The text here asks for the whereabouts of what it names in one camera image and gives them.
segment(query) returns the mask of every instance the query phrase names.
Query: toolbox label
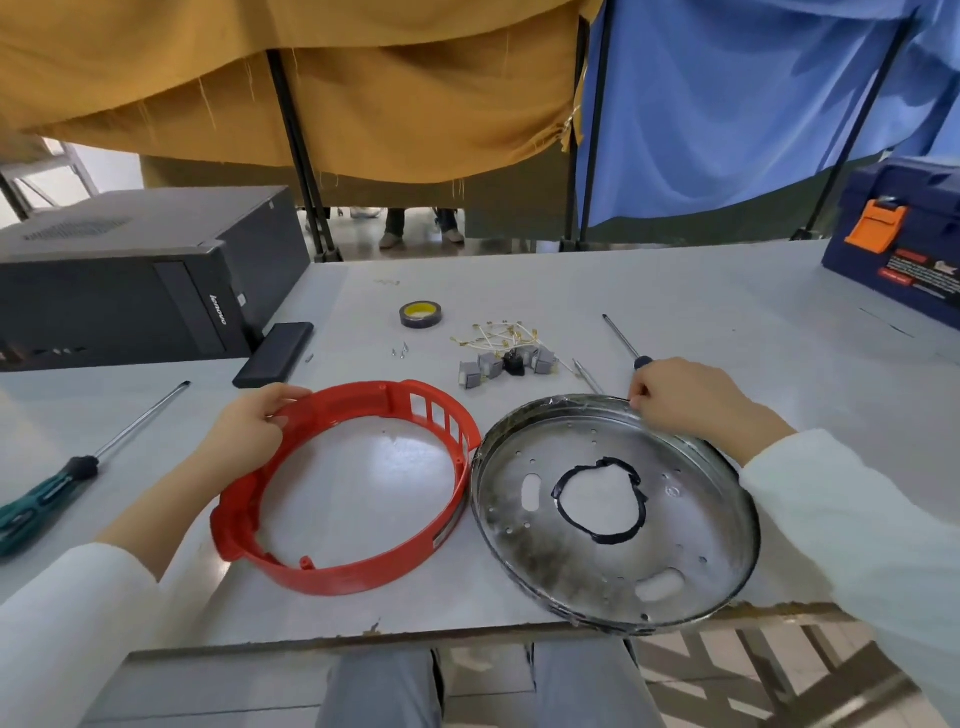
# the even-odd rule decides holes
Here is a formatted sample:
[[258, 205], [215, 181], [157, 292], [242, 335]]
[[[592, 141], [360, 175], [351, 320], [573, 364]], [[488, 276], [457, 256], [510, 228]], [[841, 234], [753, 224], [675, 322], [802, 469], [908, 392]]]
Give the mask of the toolbox label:
[[887, 280], [924, 291], [960, 308], [960, 266], [898, 248], [890, 262], [877, 272]]

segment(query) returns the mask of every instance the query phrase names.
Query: hand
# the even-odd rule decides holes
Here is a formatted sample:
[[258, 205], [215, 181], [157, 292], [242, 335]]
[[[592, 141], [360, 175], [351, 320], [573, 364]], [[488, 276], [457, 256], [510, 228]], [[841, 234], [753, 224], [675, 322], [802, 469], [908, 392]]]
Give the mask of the hand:
[[285, 417], [272, 415], [311, 394], [304, 387], [275, 383], [234, 400], [220, 413], [190, 459], [223, 478], [224, 487], [262, 468], [283, 442], [287, 424]]
[[636, 370], [630, 406], [653, 429], [708, 440], [741, 466], [796, 430], [721, 369], [662, 359]]

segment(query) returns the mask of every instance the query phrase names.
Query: computer vent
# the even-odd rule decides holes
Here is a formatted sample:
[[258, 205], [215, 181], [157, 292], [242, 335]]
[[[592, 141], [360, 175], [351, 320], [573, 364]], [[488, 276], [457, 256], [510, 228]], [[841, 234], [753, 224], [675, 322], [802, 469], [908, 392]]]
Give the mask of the computer vent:
[[24, 235], [24, 240], [62, 240], [70, 237], [98, 237], [111, 230], [123, 227], [132, 220], [131, 217], [107, 217], [87, 220], [70, 220], [57, 223], [49, 228]]

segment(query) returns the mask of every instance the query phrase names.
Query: table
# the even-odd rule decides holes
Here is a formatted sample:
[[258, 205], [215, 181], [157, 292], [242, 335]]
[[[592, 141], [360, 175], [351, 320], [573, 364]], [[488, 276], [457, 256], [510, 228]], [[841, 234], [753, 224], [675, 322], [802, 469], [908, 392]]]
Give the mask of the table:
[[[305, 355], [314, 357], [299, 364], [293, 383], [319, 389], [417, 378], [456, 397], [486, 431], [525, 401], [588, 388], [560, 369], [552, 376], [502, 377], [461, 390], [458, 362], [468, 356], [451, 336], [472, 337], [476, 323], [520, 320], [536, 327], [560, 358], [581, 360], [608, 392], [626, 392], [632, 358], [604, 325], [601, 314], [608, 313], [641, 353], [723, 367], [749, 396], [794, 426], [828, 428], [918, 505], [960, 519], [960, 502], [944, 487], [955, 472], [954, 433], [960, 429], [952, 396], [960, 392], [960, 333], [821, 269], [824, 247], [822, 241], [782, 241], [313, 265], [276, 321], [307, 320], [317, 327]], [[444, 306], [438, 327], [412, 331], [400, 325], [397, 310], [418, 299]], [[403, 359], [392, 356], [404, 341], [410, 352]], [[69, 455], [96, 449], [177, 382], [194, 381], [111, 456], [101, 478], [43, 541], [0, 570], [0, 599], [67, 548], [88, 541], [184, 457], [235, 396], [230, 380], [241, 364], [218, 360], [0, 377], [5, 499], [51, 474]], [[431, 470], [440, 465], [429, 457], [423, 466], [439, 472]], [[345, 467], [342, 461], [338, 467]], [[416, 484], [409, 473], [403, 477], [405, 484]], [[333, 501], [326, 498], [357, 507], [346, 493], [342, 483], [291, 497], [299, 506], [314, 504], [314, 530], [323, 531], [335, 526], [324, 510]], [[439, 488], [431, 493], [444, 494]], [[279, 508], [277, 517], [287, 521], [275, 523], [275, 532], [304, 523], [308, 510], [284, 515]], [[407, 515], [399, 525], [371, 529], [370, 540], [396, 537], [416, 520], [416, 509]], [[743, 606], [729, 608], [726, 617], [835, 611], [823, 577], [769, 521], [763, 536], [756, 574], [738, 599]], [[216, 652], [557, 628], [557, 618], [523, 595], [490, 556], [469, 514], [413, 573], [373, 592], [334, 598], [286, 592], [246, 563], [227, 570], [200, 519], [164, 587], [171, 607], [144, 645], [152, 650]]]

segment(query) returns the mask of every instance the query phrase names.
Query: black rectangular box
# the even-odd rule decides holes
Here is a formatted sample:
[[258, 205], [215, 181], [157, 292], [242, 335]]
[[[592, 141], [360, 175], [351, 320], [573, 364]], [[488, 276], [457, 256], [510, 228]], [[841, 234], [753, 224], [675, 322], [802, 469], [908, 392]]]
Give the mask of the black rectangular box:
[[286, 187], [42, 213], [0, 231], [0, 372], [249, 356], [309, 264]]

